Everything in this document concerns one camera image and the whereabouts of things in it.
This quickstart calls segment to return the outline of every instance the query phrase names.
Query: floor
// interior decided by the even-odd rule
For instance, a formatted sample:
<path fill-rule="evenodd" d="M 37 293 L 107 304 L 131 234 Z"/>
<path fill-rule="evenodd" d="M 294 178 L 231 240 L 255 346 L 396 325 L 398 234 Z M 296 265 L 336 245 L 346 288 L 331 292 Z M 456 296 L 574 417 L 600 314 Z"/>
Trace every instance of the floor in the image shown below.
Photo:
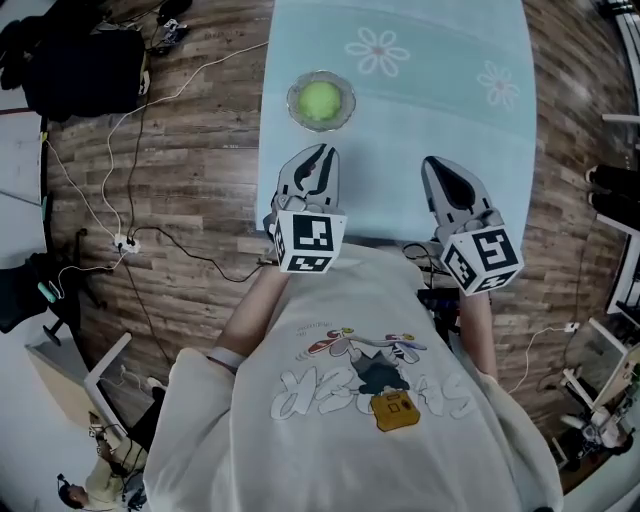
<path fill-rule="evenodd" d="M 524 4 L 537 79 L 537 157 L 523 246 L 527 266 L 515 283 L 493 294 L 500 380 L 506 389 L 524 374 L 533 333 L 603 315 L 624 239 L 593 222 L 583 173 L 598 162 L 627 164 L 629 135 L 605 126 L 600 114 L 632 113 L 635 107 L 617 33 L 588 0 Z M 205 62 L 266 41 L 272 5 L 196 0 L 181 18 L 191 28 L 187 39 L 168 57 L 152 60 L 151 100 L 173 93 Z M 151 6 L 144 0 L 113 2 L 119 19 Z M 152 16 L 143 21 L 149 40 L 155 21 Z M 208 68 L 179 99 L 150 107 L 131 183 L 136 226 L 162 227 L 189 251 L 215 258 L 234 278 L 248 275 L 267 247 L 254 234 L 252 220 L 265 55 L 260 48 Z M 51 141 L 71 178 L 111 230 L 118 226 L 101 201 L 101 183 L 110 167 L 105 140 L 118 119 L 72 118 L 50 126 Z M 126 184 L 139 126 L 137 114 L 112 139 L 116 168 L 107 195 L 122 216 L 123 231 L 131 220 Z M 82 264 L 115 263 L 109 235 L 93 221 L 51 154 L 48 173 L 55 193 L 55 242 L 62 245 L 86 227 Z M 138 236 L 142 253 L 126 262 L 158 342 L 169 358 L 182 347 L 210 347 L 250 282 L 225 281 L 210 263 L 186 257 L 160 233 Z M 130 331 L 134 341 L 120 364 L 166 379 L 168 365 L 124 266 L 112 276 L 95 276 L 93 283 L 108 308 L 83 301 L 82 348 L 88 359 L 98 360 L 123 331 Z M 546 436 L 558 432 L 558 413 L 572 407 L 561 392 L 549 389 L 559 381 L 569 338 L 563 332 L 537 337 L 529 376 L 514 394 Z M 572 339 L 569 362 L 586 357 L 588 339 L 588 329 Z M 135 377 L 125 375 L 121 382 L 119 365 L 109 379 L 105 390 L 132 423 L 148 398 L 138 391 Z"/>

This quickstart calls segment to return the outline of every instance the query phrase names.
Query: green ball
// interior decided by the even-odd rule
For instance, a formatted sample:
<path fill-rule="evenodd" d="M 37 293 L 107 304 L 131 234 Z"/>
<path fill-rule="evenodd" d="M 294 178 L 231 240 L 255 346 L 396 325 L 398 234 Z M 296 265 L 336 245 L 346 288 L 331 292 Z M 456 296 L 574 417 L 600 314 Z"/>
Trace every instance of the green ball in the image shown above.
<path fill-rule="evenodd" d="M 298 111 L 313 121 L 334 118 L 340 106 L 340 89 L 330 82 L 311 82 L 298 97 Z"/>

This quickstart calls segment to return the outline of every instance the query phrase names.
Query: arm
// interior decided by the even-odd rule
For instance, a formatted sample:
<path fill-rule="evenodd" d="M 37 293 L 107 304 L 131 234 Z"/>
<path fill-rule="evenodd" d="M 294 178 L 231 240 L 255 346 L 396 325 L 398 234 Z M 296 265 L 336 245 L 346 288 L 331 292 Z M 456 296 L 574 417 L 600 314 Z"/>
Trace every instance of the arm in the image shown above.
<path fill-rule="evenodd" d="M 493 320 L 489 294 L 460 294 L 460 338 L 462 346 L 482 373 L 498 379 Z"/>
<path fill-rule="evenodd" d="M 289 281 L 289 275 L 280 272 L 276 266 L 264 267 L 231 315 L 216 346 L 244 357 L 250 356 L 265 337 L 273 311 Z"/>

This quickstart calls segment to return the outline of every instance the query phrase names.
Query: plug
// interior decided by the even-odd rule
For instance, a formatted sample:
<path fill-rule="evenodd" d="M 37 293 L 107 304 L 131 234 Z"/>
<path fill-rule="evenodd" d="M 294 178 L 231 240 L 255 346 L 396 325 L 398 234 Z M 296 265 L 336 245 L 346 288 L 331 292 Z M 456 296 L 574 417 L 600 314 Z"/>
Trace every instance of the plug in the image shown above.
<path fill-rule="evenodd" d="M 140 252 L 140 242 L 136 242 L 133 238 L 128 238 L 125 235 L 116 235 L 113 241 L 118 250 L 125 250 L 130 253 Z"/>
<path fill-rule="evenodd" d="M 580 327 L 580 322 L 567 322 L 564 325 L 564 332 L 576 332 Z"/>

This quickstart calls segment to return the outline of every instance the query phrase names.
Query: light blue tablecloth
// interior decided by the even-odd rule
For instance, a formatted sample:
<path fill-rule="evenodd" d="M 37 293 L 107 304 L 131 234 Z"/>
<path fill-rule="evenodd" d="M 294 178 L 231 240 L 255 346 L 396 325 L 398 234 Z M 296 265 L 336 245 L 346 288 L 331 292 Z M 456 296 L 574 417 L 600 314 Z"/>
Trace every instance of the light blue tablecloth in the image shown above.
<path fill-rule="evenodd" d="M 356 110 L 314 134 L 287 111 L 296 78 L 332 71 Z M 270 211 L 282 165 L 320 142 L 340 153 L 347 233 L 428 240 L 420 167 L 453 160 L 483 180 L 515 240 L 529 206 L 536 140 L 529 33 L 519 0 L 277 0 L 260 126 L 256 224 Z"/>

